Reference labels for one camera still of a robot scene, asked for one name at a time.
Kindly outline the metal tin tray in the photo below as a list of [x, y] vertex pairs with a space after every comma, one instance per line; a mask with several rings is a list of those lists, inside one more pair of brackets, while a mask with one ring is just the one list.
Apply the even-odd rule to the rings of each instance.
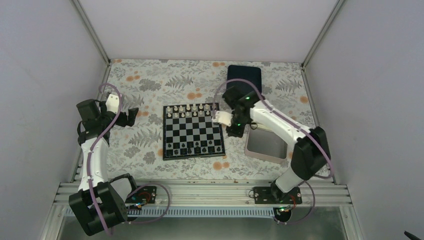
[[250, 129], [244, 154], [262, 161], [282, 164], [287, 157], [287, 143], [270, 130]]

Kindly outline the dark blue tin lid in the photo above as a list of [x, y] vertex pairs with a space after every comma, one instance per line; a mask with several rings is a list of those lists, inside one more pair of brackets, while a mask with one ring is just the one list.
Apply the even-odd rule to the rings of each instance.
[[[243, 79], [249, 81], [262, 93], [262, 70], [259, 67], [244, 65], [229, 65], [226, 79]], [[236, 87], [242, 94], [246, 95], [253, 91], [253, 88], [245, 82], [234, 81], [226, 84], [226, 89]]]

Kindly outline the black white chessboard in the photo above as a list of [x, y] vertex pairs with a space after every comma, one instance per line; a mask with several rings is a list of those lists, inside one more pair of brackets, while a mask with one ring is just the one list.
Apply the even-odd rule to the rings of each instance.
[[[215, 103], [213, 110], [219, 109]], [[210, 158], [226, 155], [222, 126], [212, 122], [210, 117], [166, 118], [163, 110], [163, 160], [182, 160], [189, 158]], [[201, 153], [195, 154], [194, 148], [200, 147]]]

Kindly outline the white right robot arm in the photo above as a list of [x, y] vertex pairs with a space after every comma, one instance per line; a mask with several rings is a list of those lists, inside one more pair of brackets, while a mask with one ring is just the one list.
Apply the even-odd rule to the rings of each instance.
[[214, 121], [226, 125], [228, 136], [241, 138], [245, 126], [255, 123], [265, 126], [287, 145], [287, 152], [291, 154], [290, 166], [270, 185], [274, 202], [284, 203], [294, 187], [315, 177], [324, 166], [331, 165], [323, 128], [310, 128], [289, 119], [256, 90], [243, 95], [232, 86], [222, 98], [231, 108], [231, 113], [217, 111]]

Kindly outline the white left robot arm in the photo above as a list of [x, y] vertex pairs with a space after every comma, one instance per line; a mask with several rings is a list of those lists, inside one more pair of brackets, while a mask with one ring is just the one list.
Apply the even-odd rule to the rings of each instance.
[[139, 109], [122, 111], [122, 100], [84, 100], [76, 105], [81, 121], [77, 142], [83, 153], [81, 182], [68, 203], [83, 231], [92, 236], [128, 219], [125, 202], [139, 197], [135, 179], [128, 173], [109, 179], [107, 156], [113, 126], [132, 127]]

